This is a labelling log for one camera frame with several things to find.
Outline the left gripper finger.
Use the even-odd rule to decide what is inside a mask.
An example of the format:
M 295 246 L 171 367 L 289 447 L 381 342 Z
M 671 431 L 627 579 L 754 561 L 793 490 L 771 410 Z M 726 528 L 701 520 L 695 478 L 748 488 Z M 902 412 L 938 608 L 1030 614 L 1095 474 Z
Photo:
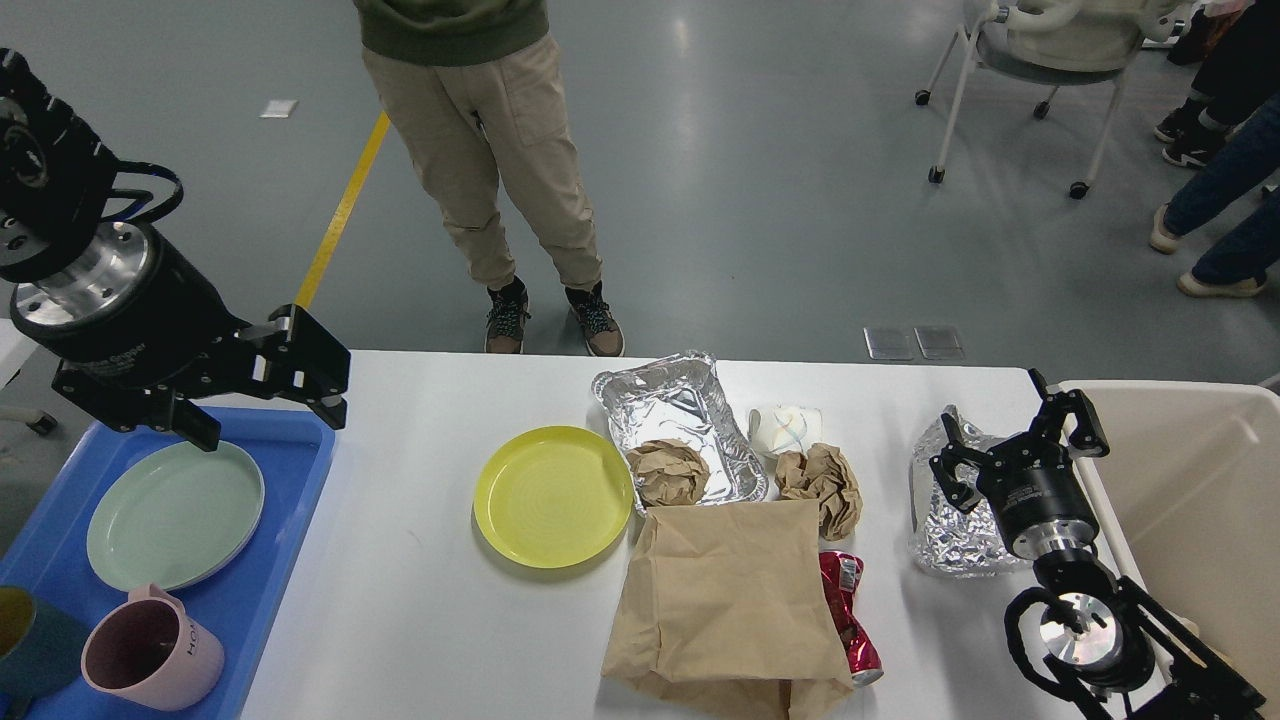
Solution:
M 233 331 L 206 350 L 205 395 L 283 398 L 346 428 L 351 351 L 306 307 L 279 306 L 261 324 Z
M 105 427 L 122 433 L 140 427 L 172 432 L 202 451 L 214 451 L 221 424 L 174 389 L 128 389 L 104 384 L 69 363 L 60 363 L 52 388 Z

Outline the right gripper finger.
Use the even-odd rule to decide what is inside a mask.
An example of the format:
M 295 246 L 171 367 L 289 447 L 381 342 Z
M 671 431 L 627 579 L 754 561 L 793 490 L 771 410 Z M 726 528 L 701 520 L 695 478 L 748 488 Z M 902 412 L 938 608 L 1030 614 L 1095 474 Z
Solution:
M 969 514 L 983 495 L 993 512 L 1028 514 L 1030 483 L 1025 470 L 1029 461 L 1021 454 L 1029 448 L 1030 433 L 1020 432 L 980 452 L 964 443 L 959 420 L 943 413 L 940 420 L 946 434 L 946 445 L 929 460 L 931 470 L 947 501 L 960 512 Z
M 1060 445 L 1066 420 L 1074 425 L 1066 434 L 1066 452 L 1071 457 L 1105 457 L 1110 455 L 1107 441 L 1094 405 L 1080 389 L 1051 389 L 1043 374 L 1034 368 L 1027 370 L 1039 396 L 1041 405 L 1033 416 L 1028 433 L 1032 438 Z

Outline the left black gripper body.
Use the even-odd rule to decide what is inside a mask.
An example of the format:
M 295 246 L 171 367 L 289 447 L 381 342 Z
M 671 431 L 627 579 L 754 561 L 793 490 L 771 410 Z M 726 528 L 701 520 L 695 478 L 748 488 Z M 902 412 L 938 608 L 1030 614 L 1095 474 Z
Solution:
M 246 327 L 152 225 L 99 225 L 64 270 L 19 283 L 15 328 L 106 386 L 161 384 Z

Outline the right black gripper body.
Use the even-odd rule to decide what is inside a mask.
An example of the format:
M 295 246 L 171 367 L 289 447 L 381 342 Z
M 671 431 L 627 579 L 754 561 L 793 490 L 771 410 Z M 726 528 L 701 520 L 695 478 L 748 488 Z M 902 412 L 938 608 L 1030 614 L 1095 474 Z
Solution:
M 1070 455 L 1053 439 L 1014 436 L 996 445 L 986 452 L 978 489 L 1005 548 L 1019 559 L 1088 550 L 1100 533 Z

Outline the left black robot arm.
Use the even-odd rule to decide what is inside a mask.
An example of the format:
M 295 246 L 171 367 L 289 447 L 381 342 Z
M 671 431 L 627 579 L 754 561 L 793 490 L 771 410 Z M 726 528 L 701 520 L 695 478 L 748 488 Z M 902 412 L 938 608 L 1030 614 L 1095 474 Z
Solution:
M 242 320 L 157 229 L 179 177 L 118 158 L 3 50 L 3 260 L 15 328 L 60 361 L 52 388 L 105 427 L 172 432 L 204 451 L 220 395 L 284 398 L 346 427 L 349 350 L 305 307 Z

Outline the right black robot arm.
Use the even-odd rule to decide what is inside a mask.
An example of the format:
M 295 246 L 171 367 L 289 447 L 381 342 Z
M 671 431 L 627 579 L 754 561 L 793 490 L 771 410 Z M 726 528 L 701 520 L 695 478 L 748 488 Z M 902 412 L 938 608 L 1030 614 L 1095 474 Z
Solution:
M 1106 700 L 1128 697 L 1171 655 L 1171 676 L 1129 719 L 1257 719 L 1265 696 L 1130 577 L 1117 577 L 1096 550 L 1100 520 L 1079 482 L 1078 457 L 1110 446 L 1094 405 L 1080 389 L 1053 389 L 1036 369 L 1039 409 L 1029 427 L 988 450 L 963 439 L 945 414 L 946 441 L 928 461 L 959 512 L 989 506 L 1006 551 L 1032 562 L 1037 585 L 1006 607 L 1004 629 L 1019 673 L 1087 719 L 1106 719 Z

